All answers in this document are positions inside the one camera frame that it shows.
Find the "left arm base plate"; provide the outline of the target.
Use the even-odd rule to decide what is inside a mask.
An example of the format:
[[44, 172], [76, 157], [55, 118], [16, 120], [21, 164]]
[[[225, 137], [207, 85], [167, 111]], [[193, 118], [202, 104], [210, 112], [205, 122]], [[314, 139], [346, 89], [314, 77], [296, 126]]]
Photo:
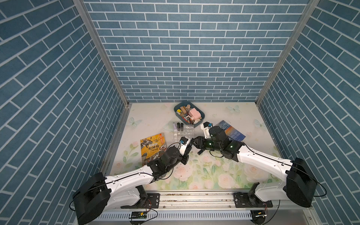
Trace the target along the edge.
[[141, 197], [140, 200], [132, 205], [132, 206], [122, 206], [121, 209], [158, 209], [160, 202], [160, 194], [159, 193], [149, 193], [147, 197]]

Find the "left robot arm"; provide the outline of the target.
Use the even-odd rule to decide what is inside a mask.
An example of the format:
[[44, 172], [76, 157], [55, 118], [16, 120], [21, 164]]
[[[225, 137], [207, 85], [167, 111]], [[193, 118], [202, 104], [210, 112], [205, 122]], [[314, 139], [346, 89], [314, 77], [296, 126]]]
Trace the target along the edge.
[[107, 210], [144, 206], [147, 199], [144, 186], [168, 179], [179, 163], [187, 164], [191, 149], [190, 143], [176, 142], [160, 158], [139, 169], [116, 176], [104, 176], [102, 172], [91, 176], [73, 194], [71, 204], [78, 224], [88, 224]]

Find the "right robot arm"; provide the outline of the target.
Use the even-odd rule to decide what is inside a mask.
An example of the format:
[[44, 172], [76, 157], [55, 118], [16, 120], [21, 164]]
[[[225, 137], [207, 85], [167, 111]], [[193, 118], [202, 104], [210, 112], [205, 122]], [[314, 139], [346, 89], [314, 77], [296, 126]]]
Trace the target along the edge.
[[244, 142], [229, 138], [219, 126], [205, 127], [203, 132], [204, 136], [189, 142], [199, 149], [198, 154], [205, 150], [219, 151], [226, 159], [256, 167], [280, 179], [280, 182], [270, 184], [254, 182], [245, 197], [250, 206], [272, 200], [290, 200], [304, 208], [311, 206], [318, 182], [303, 159], [289, 160], [259, 152]]

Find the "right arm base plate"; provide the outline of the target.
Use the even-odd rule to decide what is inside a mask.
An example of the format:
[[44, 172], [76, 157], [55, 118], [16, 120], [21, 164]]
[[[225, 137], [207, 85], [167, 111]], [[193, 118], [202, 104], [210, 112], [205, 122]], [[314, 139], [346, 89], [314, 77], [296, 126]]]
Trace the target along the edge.
[[262, 202], [255, 195], [249, 195], [245, 192], [233, 193], [234, 204], [236, 208], [272, 208], [272, 201]]

